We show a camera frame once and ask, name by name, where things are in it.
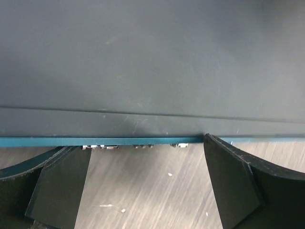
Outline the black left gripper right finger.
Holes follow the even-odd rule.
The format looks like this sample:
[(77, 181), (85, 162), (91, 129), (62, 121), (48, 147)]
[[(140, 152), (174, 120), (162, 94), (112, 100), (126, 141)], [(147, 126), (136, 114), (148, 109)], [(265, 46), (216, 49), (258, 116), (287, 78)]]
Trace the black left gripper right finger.
[(305, 175), (206, 134), (204, 154), (223, 228), (303, 229)]

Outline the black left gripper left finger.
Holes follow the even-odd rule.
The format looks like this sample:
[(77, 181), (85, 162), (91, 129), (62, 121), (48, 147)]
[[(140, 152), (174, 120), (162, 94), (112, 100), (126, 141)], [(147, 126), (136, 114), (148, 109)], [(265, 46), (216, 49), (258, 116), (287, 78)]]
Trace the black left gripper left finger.
[(92, 151), (57, 147), (0, 171), (2, 229), (75, 227)]

